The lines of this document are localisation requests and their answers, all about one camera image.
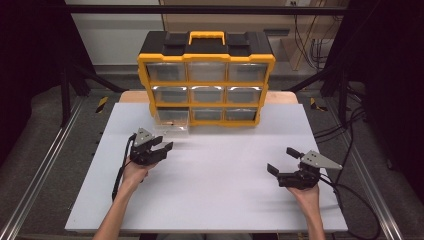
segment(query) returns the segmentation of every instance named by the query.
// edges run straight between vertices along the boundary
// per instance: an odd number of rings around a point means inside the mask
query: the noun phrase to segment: black cable
[[[299,36],[300,45],[302,46],[302,48],[300,48],[299,43],[297,42],[297,36]],[[295,41],[296,46],[299,49],[300,53],[302,54],[302,56],[305,58],[306,62],[308,63],[308,65],[312,68],[315,68],[314,65],[311,64],[311,62],[309,61],[308,57],[306,56],[305,45],[303,44],[302,37],[300,36],[299,29],[297,27],[297,15],[294,15],[294,41]]]
[[[354,113],[355,111],[357,111],[358,109],[361,109],[362,107],[358,107],[357,109],[355,109],[352,113]],[[347,123],[347,126],[350,126],[350,125],[352,125],[355,121],[357,121],[358,119],[360,119],[360,115],[362,114],[362,113],[364,113],[365,111],[364,110],[362,110],[361,112],[359,112],[359,113],[357,113],[356,115],[354,115],[354,116],[352,116],[352,118],[351,119],[349,119],[346,123]],[[320,131],[318,131],[318,132],[316,132],[316,133],[314,133],[314,138],[315,139],[317,139],[317,138],[322,138],[322,137],[325,137],[325,136],[328,136],[328,135],[330,135],[330,134],[332,134],[332,133],[334,133],[334,132],[336,132],[337,130],[339,130],[339,129],[341,129],[341,128],[343,128],[343,126],[342,125],[340,125],[340,124],[338,124],[338,125],[336,125],[336,126],[333,126],[333,127],[330,127],[330,128],[328,128],[328,129],[324,129],[324,130],[320,130]],[[324,133],[324,134],[321,134],[321,135],[317,135],[317,134],[319,134],[319,133],[322,133],[322,132],[326,132],[326,131],[329,131],[329,132],[327,132],[327,133]]]
[[[325,140],[317,141],[317,144],[321,144],[321,143],[325,143],[325,142],[328,142],[328,141],[330,141],[330,140],[333,140],[333,139],[334,139],[334,138],[336,138],[337,136],[339,136],[339,135],[343,134],[345,131],[346,131],[346,130],[343,130],[343,131],[341,131],[341,132],[337,133],[336,135],[333,135],[333,136],[331,136],[330,138],[327,138],[327,139],[325,139]]]
[[[127,156],[128,156],[128,149],[130,147],[130,143],[135,140],[135,137],[137,134],[133,134],[131,137],[128,138],[127,146],[125,147],[125,154],[124,154],[124,160],[122,161],[122,166],[119,168],[118,175],[116,176],[115,185],[113,186],[112,191],[112,201],[115,200],[116,195],[118,194],[119,189],[119,183],[121,181],[122,174],[124,173],[125,167],[130,163],[126,163]]]
[[[315,39],[311,40],[311,47],[309,48],[309,57],[311,58],[313,62],[316,63],[315,68],[319,70],[323,69],[322,67],[320,67],[319,64],[325,63],[325,60],[322,60],[322,59],[327,58],[327,56],[324,56],[324,57],[321,56],[321,48],[322,48],[322,40],[315,40]]]
[[[350,150],[352,149],[352,146],[353,146],[353,124],[350,125],[350,143],[349,143],[349,146],[347,148],[346,155],[345,155],[343,162],[341,164],[343,168],[339,171],[339,174],[337,175],[336,181],[334,182],[335,184],[339,183],[340,176],[343,173],[343,170],[345,168],[347,159],[349,158],[349,154],[350,154]]]
[[[380,227],[380,221],[378,219],[378,216],[375,213],[375,211],[372,208],[372,206],[364,198],[362,198],[361,195],[359,195],[357,192],[355,192],[353,189],[351,189],[350,187],[348,187],[346,185],[343,185],[343,184],[340,184],[340,183],[331,183],[330,181],[327,181],[326,179],[324,179],[322,177],[320,177],[320,180],[323,181],[323,182],[325,182],[326,184],[330,185],[334,189],[334,191],[337,192],[337,194],[340,194],[340,191],[337,189],[338,187],[341,187],[341,188],[349,191],[350,193],[352,193],[353,195],[355,195],[355,197],[357,197],[370,210],[371,214],[374,216],[374,218],[376,220],[376,223],[377,223],[377,232],[376,232],[376,234],[373,237],[371,237],[371,238],[364,238],[364,237],[361,237],[361,236],[359,236],[359,235],[357,235],[357,234],[355,234],[355,233],[353,233],[353,232],[351,232],[351,231],[348,230],[347,232],[350,235],[352,235],[353,237],[355,237],[357,239],[361,239],[361,240],[374,240],[374,239],[377,239],[380,236],[380,234],[381,234],[381,227]],[[339,205],[343,206],[343,203],[341,202],[341,198],[339,198],[339,196],[337,194],[336,194],[336,197],[338,197]]]

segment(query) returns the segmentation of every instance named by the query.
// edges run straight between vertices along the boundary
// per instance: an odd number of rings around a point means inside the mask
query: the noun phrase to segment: metal rail
[[[279,6],[198,6],[198,5],[40,5],[41,10],[67,13],[107,14],[248,14],[248,15],[327,15],[358,14],[359,9],[346,7],[279,7]]]
[[[56,135],[55,140],[50,146],[46,156],[41,162],[40,167],[38,168],[30,185],[25,191],[24,196],[19,202],[19,205],[16,207],[12,216],[9,218],[9,221],[7,222],[7,224],[3,227],[0,233],[1,240],[13,240],[18,235],[18,232],[23,222],[25,221],[25,218],[27,217],[29,211],[31,210],[31,207],[34,204],[38,196],[38,193],[40,192],[50,172],[50,169],[52,168],[57,156],[59,155],[60,150],[62,149],[62,146],[64,142],[66,141],[66,138],[68,137],[69,132],[72,129],[75,123],[75,120],[80,113],[81,106],[83,105],[84,100],[85,99],[83,97],[77,97],[76,102],[74,103],[74,106],[72,109],[73,114],[71,115],[71,118],[69,119],[68,123],[64,127],[60,128],[59,132]]]
[[[326,102],[327,102],[327,106],[329,107],[328,109],[330,110],[334,119],[336,120],[338,124],[340,124],[340,121],[338,120],[338,115],[337,115],[337,107],[335,106],[334,101],[326,101]],[[348,131],[344,132],[342,136],[346,146],[349,146],[349,143],[352,139],[349,132]],[[355,144],[352,145],[351,157],[352,157],[351,159],[352,159],[352,164],[355,169],[355,172],[358,175],[359,180],[361,181],[361,184],[362,184],[362,187],[364,188],[365,193],[368,196],[368,200],[370,201],[371,205],[374,208],[374,211],[380,221],[381,229],[383,230],[387,239],[402,240],[403,236],[399,230],[399,227],[396,224],[396,221],[394,220],[392,214],[390,213],[390,210],[387,207],[387,204],[384,201],[383,196],[378,190],[378,187],[374,179],[371,177],[371,174],[368,172],[364,164],[364,161],[362,160],[361,155],[359,154],[359,151],[356,148]]]

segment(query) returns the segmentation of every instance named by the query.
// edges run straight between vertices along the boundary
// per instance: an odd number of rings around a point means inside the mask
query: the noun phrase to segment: plastic drawer
[[[226,108],[225,120],[227,121],[254,121],[257,108]]]
[[[219,121],[222,118],[223,108],[200,108],[191,109],[195,121]]]
[[[189,62],[189,81],[225,81],[225,66],[223,62]]]
[[[228,81],[263,82],[267,67],[267,63],[229,63]]]
[[[186,103],[188,102],[187,87],[152,87],[157,103]]]
[[[260,87],[227,87],[227,102],[258,103],[261,91]]]
[[[154,131],[156,136],[187,136],[189,130],[189,109],[158,108],[155,114]]]
[[[150,81],[186,81],[184,63],[146,63]]]
[[[219,103],[224,101],[224,87],[193,86],[190,88],[191,102]]]

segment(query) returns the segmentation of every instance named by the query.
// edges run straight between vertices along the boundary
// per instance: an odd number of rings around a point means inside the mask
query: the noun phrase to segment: carrying handle
[[[221,31],[192,31],[190,32],[190,39],[188,40],[189,45],[191,45],[194,38],[220,38],[222,40],[222,45],[225,45],[225,34]]]

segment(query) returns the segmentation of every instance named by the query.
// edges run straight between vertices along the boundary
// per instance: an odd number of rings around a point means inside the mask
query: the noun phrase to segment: white table surface
[[[66,230],[95,232],[99,227],[112,203],[126,143],[139,127],[153,133],[147,103],[114,106]],[[189,137],[165,141],[174,141],[174,147],[132,196],[122,231],[307,230],[294,197],[266,170],[267,163],[280,172],[298,170],[299,160],[285,153],[287,147],[318,151],[302,105],[268,104],[256,127],[191,127]],[[346,231],[332,189],[323,182],[319,186],[325,231]]]

